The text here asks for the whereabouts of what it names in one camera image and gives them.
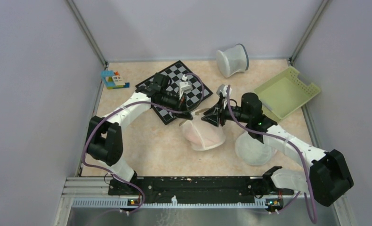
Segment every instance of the checkerboard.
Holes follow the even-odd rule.
[[[162,69],[158,73],[167,75],[171,78],[171,84],[167,87],[167,91],[178,93],[179,87],[178,84],[182,81],[181,78],[184,74],[191,73],[192,71],[186,67],[186,65],[182,61],[177,61],[174,64]],[[186,104],[189,109],[194,108],[195,104],[199,101],[201,98],[201,83],[192,75],[187,76],[187,80],[190,84],[192,84],[192,90],[189,92],[186,92]],[[136,85],[136,88],[139,86],[148,86],[150,82],[153,81],[153,76],[150,78],[144,80],[143,82]],[[208,98],[212,95],[212,91],[204,85],[204,97],[203,100]],[[164,122],[165,125],[168,125],[170,122],[176,119],[176,117],[163,109],[157,108],[153,106],[154,111],[157,113],[157,115],[160,117],[162,122]]]

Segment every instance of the wooden tabletop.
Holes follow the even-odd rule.
[[[110,63],[109,70],[118,71],[130,82],[127,89],[104,88],[97,116],[110,113],[123,104],[135,91],[135,85],[174,62]],[[252,92],[256,87],[287,68],[286,60],[251,60],[245,73],[237,73],[225,78],[215,61],[183,61],[214,94],[204,100],[199,108],[212,107],[217,101],[215,94],[221,84],[230,84],[232,98],[240,100],[243,93]],[[139,176],[257,176],[272,166],[302,170],[291,159],[277,152],[263,166],[250,166],[236,156],[235,140],[243,129],[233,122],[224,127],[226,141],[208,151],[194,151],[190,142],[180,133],[180,119],[168,125],[151,109],[135,119],[123,132],[123,158]],[[301,109],[280,122],[280,125],[294,136],[311,143],[307,125]],[[88,163],[95,163],[89,155]],[[84,167],[82,176],[103,176],[106,172]]]

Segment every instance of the green plastic tray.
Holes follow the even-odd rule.
[[[303,83],[298,75],[290,66],[254,90],[270,119],[280,122],[321,92],[317,85]]]

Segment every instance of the robotic arm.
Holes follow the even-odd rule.
[[[156,73],[153,81],[148,86],[141,86],[135,93],[116,110],[124,109],[102,124],[92,137],[87,153],[98,160],[102,166],[124,179],[131,181],[137,175],[135,171],[122,158],[122,130],[131,124],[139,115],[151,108],[151,103],[165,106],[169,109],[182,113],[174,114],[178,118],[192,120],[193,117],[186,105],[184,92],[191,89],[187,77],[183,76],[179,83],[179,93],[173,94],[165,91],[170,84],[169,76]],[[89,122],[88,137],[92,130],[103,118],[94,116]]]
[[[227,120],[233,121],[227,107],[226,89],[225,85],[219,87],[217,90],[219,101],[204,113],[203,121],[214,126],[224,126]],[[314,198],[320,204],[330,206],[354,185],[344,156],[339,151],[327,152],[306,144],[289,134],[262,113],[262,102],[256,94],[243,94],[241,106],[232,106],[231,109],[238,122],[246,123],[246,128],[269,134],[269,136],[263,136],[249,133],[252,139],[258,140],[263,145],[274,147],[302,165],[300,156],[288,141],[298,147],[309,168],[309,179]],[[282,137],[283,140],[271,136],[271,134]],[[266,189],[269,191],[273,191],[275,188],[288,188],[308,193],[307,180],[303,172],[276,166],[266,172],[263,179],[266,181]]]

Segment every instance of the white wall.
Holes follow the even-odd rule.
[[[99,64],[63,0],[0,0],[0,226],[53,223]]]
[[[322,88],[308,107],[324,147],[346,157],[359,225],[372,225],[372,0],[332,1],[296,67]]]
[[[250,58],[289,58],[320,0],[75,0],[109,62],[215,58],[243,43]]]

